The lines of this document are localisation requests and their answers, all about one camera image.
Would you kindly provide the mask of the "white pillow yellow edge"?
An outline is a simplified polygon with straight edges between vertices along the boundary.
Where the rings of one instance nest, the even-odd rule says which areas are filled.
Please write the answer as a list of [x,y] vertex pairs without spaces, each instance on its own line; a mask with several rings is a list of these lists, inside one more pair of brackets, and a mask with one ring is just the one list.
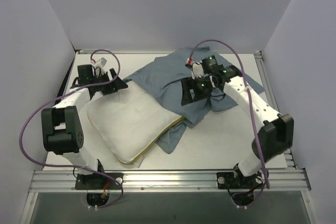
[[90,102],[87,116],[117,160],[125,165],[141,161],[160,136],[184,120],[162,107],[134,81],[128,82],[126,89]]

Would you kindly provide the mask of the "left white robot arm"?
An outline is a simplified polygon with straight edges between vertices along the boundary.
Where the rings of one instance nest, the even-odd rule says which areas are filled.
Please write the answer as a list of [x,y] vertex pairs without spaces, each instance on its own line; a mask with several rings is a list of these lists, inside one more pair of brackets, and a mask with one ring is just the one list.
[[79,117],[81,109],[96,93],[109,95],[128,88],[119,72],[101,66],[80,65],[69,92],[51,108],[41,111],[43,145],[46,151],[67,159],[94,188],[106,183],[101,162],[84,147],[85,136]]

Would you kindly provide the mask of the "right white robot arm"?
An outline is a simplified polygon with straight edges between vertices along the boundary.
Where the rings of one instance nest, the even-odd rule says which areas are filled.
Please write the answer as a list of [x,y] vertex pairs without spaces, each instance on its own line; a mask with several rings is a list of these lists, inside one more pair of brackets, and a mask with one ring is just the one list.
[[188,59],[186,67],[192,75],[181,81],[181,105],[209,98],[213,90],[219,89],[251,119],[255,135],[251,152],[237,164],[233,173],[234,183],[244,187],[267,162],[292,147],[294,120],[265,102],[247,83],[246,75],[234,65],[219,65],[215,56],[209,56],[199,62]]

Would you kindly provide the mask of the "back aluminium rail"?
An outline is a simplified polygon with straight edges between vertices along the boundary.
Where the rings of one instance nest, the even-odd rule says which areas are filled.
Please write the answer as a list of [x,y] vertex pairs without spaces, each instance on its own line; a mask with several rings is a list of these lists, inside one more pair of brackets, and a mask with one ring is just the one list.
[[76,50],[77,54],[108,54],[109,49],[78,49]]

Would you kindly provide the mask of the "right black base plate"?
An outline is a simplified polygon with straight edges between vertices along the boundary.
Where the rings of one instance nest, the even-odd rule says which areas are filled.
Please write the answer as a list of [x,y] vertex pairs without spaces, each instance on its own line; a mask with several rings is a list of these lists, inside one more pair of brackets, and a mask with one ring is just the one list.
[[225,172],[217,172],[217,187],[219,189],[257,189],[263,183],[263,177],[261,172],[257,172],[251,176],[245,177],[242,173],[236,170],[230,170]]

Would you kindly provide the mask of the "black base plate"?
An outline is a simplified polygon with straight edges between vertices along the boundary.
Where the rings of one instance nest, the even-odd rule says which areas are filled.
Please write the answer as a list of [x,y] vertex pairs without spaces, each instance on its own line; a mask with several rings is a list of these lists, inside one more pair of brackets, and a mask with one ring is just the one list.
[[104,176],[98,175],[96,173],[83,175],[75,173],[75,170],[72,171],[73,176],[76,178],[75,189],[76,190],[103,190],[111,189],[118,190],[121,186],[112,182]]
[[217,187],[219,189],[257,189],[263,183],[263,177],[261,172],[257,172],[251,176],[245,177],[242,173],[236,170],[230,170],[225,172],[217,172]]

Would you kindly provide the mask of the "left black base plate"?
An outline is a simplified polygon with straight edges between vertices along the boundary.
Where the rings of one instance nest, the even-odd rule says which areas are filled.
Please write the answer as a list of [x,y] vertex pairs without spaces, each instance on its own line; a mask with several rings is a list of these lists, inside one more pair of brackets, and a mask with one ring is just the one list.
[[75,189],[76,190],[103,190],[111,189],[118,190],[121,186],[112,182],[104,176],[98,175],[96,173],[83,175],[75,173],[75,170],[72,171],[73,176],[76,178]]

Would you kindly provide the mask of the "front aluminium rail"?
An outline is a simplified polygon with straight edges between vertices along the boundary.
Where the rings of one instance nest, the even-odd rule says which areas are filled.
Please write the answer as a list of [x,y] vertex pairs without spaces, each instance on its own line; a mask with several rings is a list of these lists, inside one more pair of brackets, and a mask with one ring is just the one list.
[[[208,192],[217,191],[216,170],[189,171],[124,171],[122,186],[126,193],[138,192]],[[304,170],[273,169],[269,172],[271,191],[309,191]],[[71,171],[35,172],[30,193],[75,193],[75,178]]]

